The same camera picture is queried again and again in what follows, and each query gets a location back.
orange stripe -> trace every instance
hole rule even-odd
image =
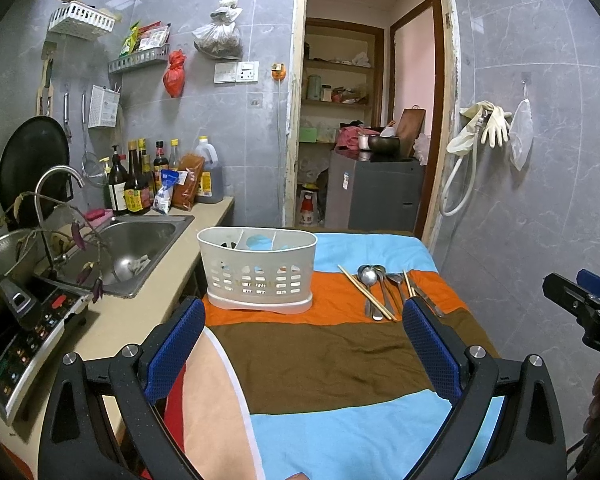
[[[426,292],[432,301],[436,302],[443,312],[448,313],[456,308],[466,308],[466,305],[436,272],[412,270],[409,277],[413,278],[414,282]],[[205,296],[206,325],[217,326],[244,322],[307,323],[312,325],[375,322],[365,316],[365,297],[344,275],[334,272],[314,272],[311,290],[314,293],[314,304],[302,314],[225,310],[211,305]],[[379,285],[373,286],[372,292],[381,303],[384,303]]]

cutting board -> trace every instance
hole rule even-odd
[[[396,135],[400,138],[400,156],[407,158],[413,151],[413,143],[422,131],[424,124],[424,108],[405,108],[398,122]]]

countertop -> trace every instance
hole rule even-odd
[[[225,197],[217,204],[197,203],[190,212],[172,209],[170,216],[193,215],[195,219],[164,255],[136,297],[124,299],[105,296],[97,303],[90,304],[86,325],[77,328],[68,337],[58,358],[69,351],[77,352],[84,360],[110,357],[126,344],[144,341],[154,326],[170,316],[189,279],[200,256],[196,235],[202,229],[220,224],[233,202],[232,197]],[[27,400],[28,421],[16,420],[13,427],[9,427],[0,418],[0,441],[22,459],[35,476],[42,422],[58,369],[57,362],[46,364],[40,372],[42,377],[33,386]],[[124,427],[118,406],[112,397],[104,399],[112,428],[120,440]]]

peach fabric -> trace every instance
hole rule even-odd
[[[408,273],[413,280],[443,312],[448,314],[456,308],[467,306],[436,272],[412,270]],[[205,296],[206,325],[217,326],[243,322],[308,323],[312,325],[335,325],[339,323],[373,323],[365,316],[365,298],[343,274],[336,272],[314,272],[311,290],[314,304],[302,314],[277,314],[257,310],[225,310],[209,303]],[[372,287],[373,295],[381,303],[380,285]]]
[[[235,389],[240,385],[230,367],[205,328],[187,359],[182,383],[184,452],[205,480],[264,480],[246,402]]]

black frying pan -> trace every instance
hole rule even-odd
[[[69,144],[62,126],[53,118],[33,117],[22,123],[4,147],[0,158],[0,205],[6,210],[23,191],[34,191],[46,170],[58,164],[69,164]],[[71,198],[68,175],[51,175],[42,188],[42,194],[57,200]],[[42,201],[43,217],[48,217],[54,204]],[[22,201],[18,213],[19,227],[38,225],[33,197]]]

